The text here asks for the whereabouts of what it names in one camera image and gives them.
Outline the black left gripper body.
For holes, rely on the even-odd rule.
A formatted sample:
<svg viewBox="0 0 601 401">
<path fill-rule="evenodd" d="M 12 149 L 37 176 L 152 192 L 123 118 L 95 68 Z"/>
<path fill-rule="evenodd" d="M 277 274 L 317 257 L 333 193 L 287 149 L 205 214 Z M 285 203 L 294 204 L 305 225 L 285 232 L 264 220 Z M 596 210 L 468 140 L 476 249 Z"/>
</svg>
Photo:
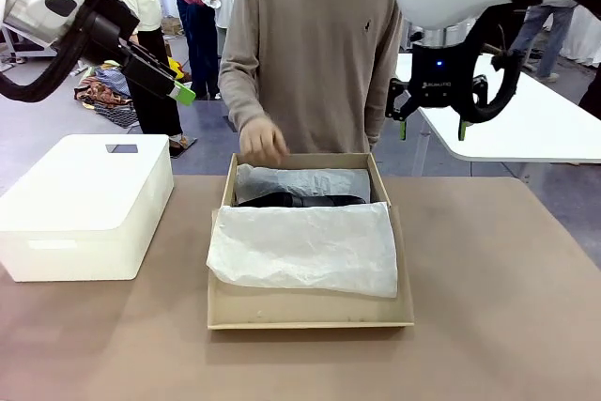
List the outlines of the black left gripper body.
<svg viewBox="0 0 601 401">
<path fill-rule="evenodd" d="M 123 41 L 138 23 L 121 0 L 84 0 L 77 13 L 77 29 L 85 36 L 81 58 L 91 64 L 108 60 L 122 63 L 128 56 Z"/>
</svg>

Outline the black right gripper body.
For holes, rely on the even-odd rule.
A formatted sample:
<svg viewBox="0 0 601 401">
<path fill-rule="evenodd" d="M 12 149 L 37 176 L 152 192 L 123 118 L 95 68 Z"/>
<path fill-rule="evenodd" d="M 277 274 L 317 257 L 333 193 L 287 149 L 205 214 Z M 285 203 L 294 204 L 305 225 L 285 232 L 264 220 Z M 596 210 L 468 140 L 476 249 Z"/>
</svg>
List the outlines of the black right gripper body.
<svg viewBox="0 0 601 401">
<path fill-rule="evenodd" d="M 477 47 L 467 42 L 449 47 L 414 44 L 407 112 L 452 107 L 457 113 L 475 113 L 472 80 L 476 60 Z"/>
</svg>

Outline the person's right hand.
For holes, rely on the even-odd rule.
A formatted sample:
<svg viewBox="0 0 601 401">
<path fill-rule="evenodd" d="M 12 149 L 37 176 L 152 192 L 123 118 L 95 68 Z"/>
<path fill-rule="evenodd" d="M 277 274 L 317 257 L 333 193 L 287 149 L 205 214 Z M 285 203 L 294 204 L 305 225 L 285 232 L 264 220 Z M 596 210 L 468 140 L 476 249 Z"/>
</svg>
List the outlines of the person's right hand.
<svg viewBox="0 0 601 401">
<path fill-rule="evenodd" d="M 281 130 L 268 118 L 256 117 L 239 133 L 240 154 L 254 165 L 278 165 L 289 151 Z"/>
</svg>

